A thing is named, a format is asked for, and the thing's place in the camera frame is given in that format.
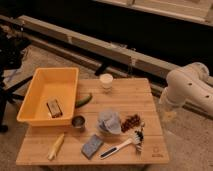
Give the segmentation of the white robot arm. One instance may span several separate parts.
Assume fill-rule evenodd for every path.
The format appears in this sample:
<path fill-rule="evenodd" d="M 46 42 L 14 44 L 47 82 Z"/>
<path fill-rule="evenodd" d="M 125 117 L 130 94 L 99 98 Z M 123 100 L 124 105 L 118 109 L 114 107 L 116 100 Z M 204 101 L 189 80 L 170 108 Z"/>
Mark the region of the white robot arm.
<path fill-rule="evenodd" d="M 213 115 L 213 88 L 206 83 L 208 77 L 209 69 L 200 62 L 171 70 L 166 76 L 167 86 L 159 103 L 165 110 L 172 111 L 182 107 L 189 99 Z"/>

